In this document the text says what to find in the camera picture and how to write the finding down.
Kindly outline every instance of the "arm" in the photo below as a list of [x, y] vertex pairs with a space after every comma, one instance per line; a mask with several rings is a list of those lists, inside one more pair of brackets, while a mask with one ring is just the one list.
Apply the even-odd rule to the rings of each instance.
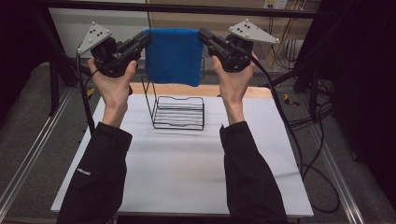
[[[96, 70], [89, 60], [91, 72]], [[120, 125], [128, 108], [129, 81], [136, 62], [122, 77], [93, 76], [105, 101], [105, 114], [99, 122], [78, 168], [73, 174], [59, 213], [58, 224], [107, 223], [120, 208], [126, 176], [126, 153], [132, 136]]]
[[253, 76], [251, 64], [240, 73], [226, 73], [212, 57], [230, 126], [220, 128], [224, 148], [227, 204], [237, 223], [286, 223], [282, 196], [245, 122], [242, 99]]

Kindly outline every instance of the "hand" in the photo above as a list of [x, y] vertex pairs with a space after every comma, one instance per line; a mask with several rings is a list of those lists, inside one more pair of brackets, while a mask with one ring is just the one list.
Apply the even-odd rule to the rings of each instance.
[[[91, 72], [97, 70], [93, 58], [88, 60]], [[105, 101], [104, 124], [119, 128], [128, 109], [130, 81], [136, 73], [136, 61], [131, 61], [121, 77], [107, 77], [101, 72], [96, 72], [92, 80]]]
[[218, 57], [212, 56], [213, 68], [219, 76], [220, 95], [231, 124], [244, 121], [242, 99], [248, 89], [248, 83], [253, 77], [254, 63], [250, 63], [239, 73], [225, 72]]

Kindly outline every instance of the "table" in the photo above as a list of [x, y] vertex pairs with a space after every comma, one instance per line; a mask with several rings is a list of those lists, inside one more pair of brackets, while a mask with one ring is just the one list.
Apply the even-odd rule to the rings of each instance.
[[[126, 157], [128, 174], [125, 179], [122, 215], [145, 216], [228, 216], [226, 204], [223, 149], [219, 140], [221, 124], [228, 124], [218, 86], [190, 90], [201, 94], [205, 101], [203, 131], [153, 129], [146, 97], [141, 84], [133, 84], [129, 110], [121, 128], [134, 136]], [[182, 92], [190, 87], [158, 85], [158, 95]], [[277, 113], [271, 94], [264, 88], [249, 88], [245, 98], [245, 118], [260, 153], [271, 167], [279, 185], [288, 217], [311, 217], [307, 199], [284, 125]], [[103, 116], [101, 100], [93, 115], [97, 122]], [[76, 157], [51, 207], [59, 211], [71, 176], [88, 145], [86, 133]]]

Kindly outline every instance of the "blue fabric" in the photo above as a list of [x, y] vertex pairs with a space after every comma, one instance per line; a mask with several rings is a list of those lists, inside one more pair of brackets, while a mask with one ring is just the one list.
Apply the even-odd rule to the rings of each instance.
[[154, 83], [180, 83], [196, 87], [201, 79], [204, 45], [198, 31], [190, 29], [148, 29], [151, 44], [146, 47], [146, 74]]

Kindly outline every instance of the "gray floor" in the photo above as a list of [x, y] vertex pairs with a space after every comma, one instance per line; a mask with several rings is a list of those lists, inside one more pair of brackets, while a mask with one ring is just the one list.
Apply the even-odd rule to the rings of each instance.
[[[265, 82], [262, 76], [253, 78], [251, 85], [257, 86]], [[218, 79], [212, 73], [206, 72], [203, 84], [217, 84]], [[282, 87], [291, 86], [293, 80], [288, 80]], [[72, 89], [71, 98], [55, 126], [48, 142], [43, 147], [35, 166], [14, 203], [7, 212], [4, 223], [18, 217], [28, 220], [20, 223], [53, 223], [56, 214], [50, 211], [56, 189], [62, 184], [71, 160], [78, 148], [78, 142], [87, 127], [83, 106], [78, 89]], [[297, 95], [289, 92], [292, 101], [298, 101]], [[99, 95], [92, 97], [92, 108], [95, 107]], [[305, 117], [300, 106], [282, 105], [289, 120]], [[31, 79], [24, 88], [20, 100], [11, 108], [7, 118], [0, 126], [0, 192], [7, 188], [12, 176], [35, 141], [44, 126], [50, 111], [49, 69], [39, 66], [32, 73]], [[375, 183], [367, 166], [351, 159], [351, 151], [340, 129], [337, 120], [327, 117], [323, 120], [325, 140], [353, 194], [366, 223], [396, 223], [396, 213], [387, 198]], [[296, 131], [296, 136], [304, 155], [304, 163], [309, 163], [318, 149], [312, 130], [309, 127]], [[314, 164], [321, 172], [327, 174], [327, 169], [321, 158]], [[322, 208], [332, 209], [336, 204], [334, 193], [330, 186], [314, 172], [308, 173], [305, 181], [311, 202]], [[304, 218], [306, 223], [349, 223], [343, 206], [331, 214], [314, 209], [315, 216]]]

